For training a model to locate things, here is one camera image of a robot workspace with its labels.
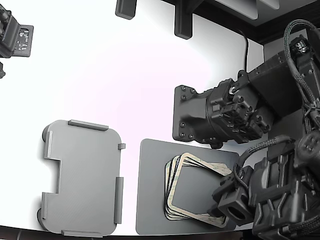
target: white tabletop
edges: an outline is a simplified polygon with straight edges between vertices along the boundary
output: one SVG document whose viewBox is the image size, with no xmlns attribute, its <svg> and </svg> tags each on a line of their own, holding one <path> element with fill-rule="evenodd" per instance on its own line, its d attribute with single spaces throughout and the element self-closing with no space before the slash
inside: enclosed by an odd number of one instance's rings
<svg viewBox="0 0 320 240">
<path fill-rule="evenodd" d="M 202 92 L 236 79 L 243 37 L 196 15 L 193 37 L 176 37 L 174 6 L 160 0 L 138 0 L 133 20 L 115 15 L 116 0 L 1 4 L 20 24 L 34 25 L 34 35 L 30 58 L 1 60 L 0 226 L 42 230 L 41 195 L 57 191 L 58 177 L 58 162 L 43 158 L 42 131 L 75 119 L 108 125 L 127 144 L 122 224 L 113 235 L 136 235 L 141 141 L 174 142 L 176 86 Z M 261 64 L 263 46 L 250 41 L 248 61 L 248 70 Z M 245 146 L 224 149 L 242 153 Z"/>
</svg>

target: screw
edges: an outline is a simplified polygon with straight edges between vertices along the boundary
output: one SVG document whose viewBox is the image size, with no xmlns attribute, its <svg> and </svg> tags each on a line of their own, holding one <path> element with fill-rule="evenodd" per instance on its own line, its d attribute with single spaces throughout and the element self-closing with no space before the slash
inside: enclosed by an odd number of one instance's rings
<svg viewBox="0 0 320 240">
<path fill-rule="evenodd" d="M 234 93 L 234 90 L 235 90 L 235 89 L 236 89 L 235 86 L 230 87 L 230 89 L 229 89 L 229 94 L 230 94 L 230 95 L 235 95 L 235 93 Z"/>
<path fill-rule="evenodd" d="M 238 104 L 242 103 L 244 101 L 244 98 L 241 96 L 238 98 Z"/>
</svg>

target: gray plastic tray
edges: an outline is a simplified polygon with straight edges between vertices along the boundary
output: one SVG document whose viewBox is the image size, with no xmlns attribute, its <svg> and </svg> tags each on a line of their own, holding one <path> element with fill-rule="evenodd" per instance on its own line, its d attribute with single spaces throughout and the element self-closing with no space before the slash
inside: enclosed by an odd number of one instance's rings
<svg viewBox="0 0 320 240">
<path fill-rule="evenodd" d="M 121 223 L 125 144 L 108 126 L 58 120 L 42 134 L 44 158 L 59 161 L 57 193 L 42 193 L 37 218 L 53 233 L 103 237 Z"/>
<path fill-rule="evenodd" d="M 168 220 L 164 214 L 165 165 L 177 155 L 191 153 L 211 163 L 225 163 L 232 169 L 239 155 L 235 152 L 144 139 L 140 148 L 136 231 L 139 235 L 182 235 L 232 231 L 236 224 L 218 228 L 194 219 Z M 197 167 L 183 167 L 173 205 L 204 214 L 214 203 L 212 193 L 220 177 Z"/>
</svg>

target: gray mat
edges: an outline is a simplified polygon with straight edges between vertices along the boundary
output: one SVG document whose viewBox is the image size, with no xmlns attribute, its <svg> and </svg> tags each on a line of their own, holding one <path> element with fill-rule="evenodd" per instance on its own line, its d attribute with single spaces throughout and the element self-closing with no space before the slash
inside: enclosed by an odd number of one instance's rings
<svg viewBox="0 0 320 240">
<path fill-rule="evenodd" d="M 239 155 L 185 144 L 152 139 L 141 142 L 136 211 L 139 235 L 181 235 L 232 231 L 236 224 L 218 228 L 194 219 L 168 220 L 164 214 L 165 165 L 175 156 L 191 153 L 211 163 L 225 163 L 232 169 Z M 183 167 L 176 186 L 173 204 L 196 214 L 204 214 L 214 203 L 213 191 L 220 177 L 197 167 Z"/>
</svg>

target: black bracket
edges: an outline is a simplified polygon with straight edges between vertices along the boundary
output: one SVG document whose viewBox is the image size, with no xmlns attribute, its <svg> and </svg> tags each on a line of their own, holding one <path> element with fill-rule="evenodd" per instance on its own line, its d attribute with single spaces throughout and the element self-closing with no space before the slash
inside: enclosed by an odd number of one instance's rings
<svg viewBox="0 0 320 240">
<path fill-rule="evenodd" d="M 177 0 L 175 5 L 174 34 L 190 39 L 193 32 L 193 12 L 204 0 Z"/>
<path fill-rule="evenodd" d="M 204 0 L 177 0 L 175 4 L 174 34 L 183 39 L 192 37 L 193 16 Z M 115 15 L 131 20 L 136 15 L 137 0 L 117 0 Z"/>
<path fill-rule="evenodd" d="M 137 0 L 117 0 L 115 15 L 131 20 L 136 15 Z"/>
</svg>

